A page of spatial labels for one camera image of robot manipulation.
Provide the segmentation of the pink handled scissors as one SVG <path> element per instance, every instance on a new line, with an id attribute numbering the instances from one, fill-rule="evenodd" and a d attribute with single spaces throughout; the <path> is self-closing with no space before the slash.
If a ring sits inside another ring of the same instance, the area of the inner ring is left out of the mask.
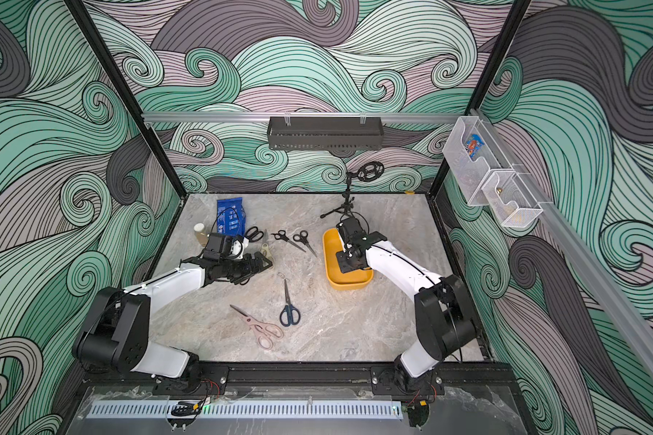
<path id="1" fill-rule="evenodd" d="M 242 317 L 243 323 L 254 333 L 260 348 L 272 350 L 274 341 L 284 337 L 283 330 L 279 326 L 261 322 L 233 304 L 230 307 Z"/>

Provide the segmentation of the blue handled scissors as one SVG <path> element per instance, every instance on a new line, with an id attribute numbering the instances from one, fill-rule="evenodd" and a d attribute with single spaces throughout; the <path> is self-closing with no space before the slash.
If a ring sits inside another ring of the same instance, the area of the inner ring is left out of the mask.
<path id="1" fill-rule="evenodd" d="M 285 305 L 279 315 L 279 322 L 284 327 L 297 326 L 301 320 L 301 313 L 299 310 L 292 304 L 289 290 L 288 282 L 284 280 L 284 297 Z"/>

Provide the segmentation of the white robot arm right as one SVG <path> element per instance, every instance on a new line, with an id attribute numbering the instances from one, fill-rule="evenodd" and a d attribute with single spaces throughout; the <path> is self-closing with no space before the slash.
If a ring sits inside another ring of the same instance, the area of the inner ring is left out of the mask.
<path id="1" fill-rule="evenodd" d="M 366 232 L 354 217 L 339 222 L 336 230 L 342 246 L 336 253 L 341 272 L 372 269 L 414 304 L 416 340 L 397 358 L 403 380 L 423 376 L 476 339 L 478 316 L 460 277 L 444 277 L 415 263 L 381 233 Z"/>

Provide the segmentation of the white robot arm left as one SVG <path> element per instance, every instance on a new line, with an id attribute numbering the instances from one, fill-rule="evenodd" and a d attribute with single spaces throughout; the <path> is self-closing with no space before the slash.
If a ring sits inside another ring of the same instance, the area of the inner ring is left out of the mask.
<path id="1" fill-rule="evenodd" d="M 139 285 L 106 287 L 95 295 L 75 336 L 72 354 L 82 364 L 116 373 L 184 377 L 192 366 L 192 355 L 152 342 L 152 315 L 205 286 L 216 282 L 241 285 L 272 266 L 273 262 L 261 253 L 247 254 L 241 259 L 197 256 Z"/>

